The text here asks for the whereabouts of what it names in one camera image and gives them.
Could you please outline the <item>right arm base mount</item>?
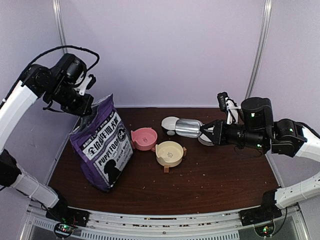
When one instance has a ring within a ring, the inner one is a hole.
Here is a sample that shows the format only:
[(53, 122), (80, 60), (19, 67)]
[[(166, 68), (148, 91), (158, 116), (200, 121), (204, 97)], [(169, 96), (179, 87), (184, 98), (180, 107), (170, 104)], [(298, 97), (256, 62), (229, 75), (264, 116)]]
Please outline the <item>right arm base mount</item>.
[(276, 231), (275, 219), (282, 216), (276, 206), (276, 189), (265, 192), (260, 206), (241, 210), (239, 218), (243, 227), (254, 225), (255, 233), (262, 238), (273, 237)]

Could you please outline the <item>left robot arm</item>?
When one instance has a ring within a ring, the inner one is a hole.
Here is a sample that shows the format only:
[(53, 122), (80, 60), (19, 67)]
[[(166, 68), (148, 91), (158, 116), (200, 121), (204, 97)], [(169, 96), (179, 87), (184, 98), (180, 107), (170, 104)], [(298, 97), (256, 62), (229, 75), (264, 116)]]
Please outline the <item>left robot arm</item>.
[(0, 104), (1, 186), (12, 187), (52, 209), (61, 222), (72, 218), (72, 211), (63, 204), (63, 198), (20, 167), (5, 145), (23, 115), (38, 99), (48, 104), (45, 107), (48, 111), (56, 102), (61, 113), (78, 117), (91, 115), (94, 98), (86, 91), (96, 83), (96, 77), (87, 71), (86, 64), (70, 53), (63, 55), (51, 68), (31, 62)]

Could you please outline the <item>purple pet food bag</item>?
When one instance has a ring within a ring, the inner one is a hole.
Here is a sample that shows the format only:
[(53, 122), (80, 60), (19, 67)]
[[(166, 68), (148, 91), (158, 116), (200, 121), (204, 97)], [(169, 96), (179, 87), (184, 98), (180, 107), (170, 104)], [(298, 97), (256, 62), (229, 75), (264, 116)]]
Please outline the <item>purple pet food bag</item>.
[(69, 134), (73, 152), (88, 182), (109, 192), (133, 155), (131, 137), (114, 106), (112, 94), (92, 104)]

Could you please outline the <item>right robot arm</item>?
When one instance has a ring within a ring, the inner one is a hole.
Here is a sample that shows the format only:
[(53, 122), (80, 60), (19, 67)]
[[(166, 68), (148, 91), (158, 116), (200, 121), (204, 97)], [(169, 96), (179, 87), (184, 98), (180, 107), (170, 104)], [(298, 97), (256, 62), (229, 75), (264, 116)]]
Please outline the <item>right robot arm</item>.
[(214, 120), (200, 126), (200, 132), (214, 145), (235, 145), (266, 154), (320, 160), (320, 135), (303, 122), (283, 118), (274, 121), (269, 98), (250, 97), (236, 106), (232, 99), (218, 96), (227, 120)]

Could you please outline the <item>metal food scoop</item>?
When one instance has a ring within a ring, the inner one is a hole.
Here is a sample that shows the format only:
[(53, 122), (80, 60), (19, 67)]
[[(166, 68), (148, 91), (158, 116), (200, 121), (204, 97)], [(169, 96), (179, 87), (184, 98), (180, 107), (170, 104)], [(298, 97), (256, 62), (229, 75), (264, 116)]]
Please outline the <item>metal food scoop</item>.
[(182, 137), (196, 139), (202, 135), (201, 126), (204, 124), (196, 119), (180, 118), (175, 123), (175, 132)]

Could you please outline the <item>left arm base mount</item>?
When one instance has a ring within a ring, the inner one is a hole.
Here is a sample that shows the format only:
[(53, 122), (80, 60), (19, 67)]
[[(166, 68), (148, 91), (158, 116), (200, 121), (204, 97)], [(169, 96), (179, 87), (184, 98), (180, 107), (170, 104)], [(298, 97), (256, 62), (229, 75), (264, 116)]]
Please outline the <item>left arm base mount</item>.
[(56, 189), (53, 189), (58, 196), (58, 202), (53, 208), (41, 205), (46, 211), (46, 218), (57, 221), (53, 227), (53, 233), (58, 239), (69, 238), (78, 227), (86, 227), (90, 213), (86, 210), (69, 207), (66, 198)]

